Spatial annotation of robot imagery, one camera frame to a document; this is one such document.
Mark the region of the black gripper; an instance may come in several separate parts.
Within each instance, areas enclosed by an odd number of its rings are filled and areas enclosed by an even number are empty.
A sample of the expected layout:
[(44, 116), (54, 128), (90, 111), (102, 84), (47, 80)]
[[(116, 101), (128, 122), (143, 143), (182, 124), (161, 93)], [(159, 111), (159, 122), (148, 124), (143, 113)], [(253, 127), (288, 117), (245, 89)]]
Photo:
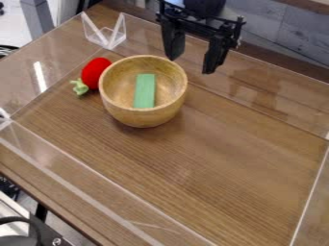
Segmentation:
[[(227, 27), (234, 35), (241, 33), (246, 19), (226, 6), (226, 0), (158, 0), (157, 21), (161, 22), (165, 54), (174, 61), (185, 51), (185, 30), (201, 33), (218, 32)], [(214, 35), (203, 60), (203, 74), (213, 74), (223, 65), (231, 37)]]

